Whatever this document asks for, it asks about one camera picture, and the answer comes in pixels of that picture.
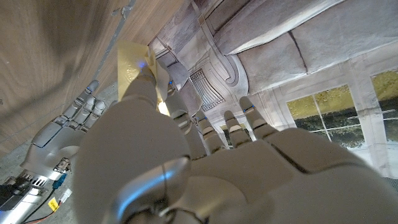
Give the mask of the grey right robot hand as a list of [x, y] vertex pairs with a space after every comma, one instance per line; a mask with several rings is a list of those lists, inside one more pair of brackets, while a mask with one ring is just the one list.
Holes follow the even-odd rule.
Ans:
[[72, 159], [83, 136], [106, 108], [103, 101], [93, 96], [98, 85], [99, 81], [93, 80], [61, 115], [38, 131], [21, 164], [22, 178], [43, 185], [72, 169]]

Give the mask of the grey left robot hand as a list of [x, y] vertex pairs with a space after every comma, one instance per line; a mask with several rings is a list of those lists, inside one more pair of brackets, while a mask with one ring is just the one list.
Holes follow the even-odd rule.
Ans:
[[156, 110], [142, 68], [83, 138], [73, 187], [79, 223], [396, 223], [397, 192], [349, 150], [278, 131], [241, 100], [257, 140], [199, 159]]

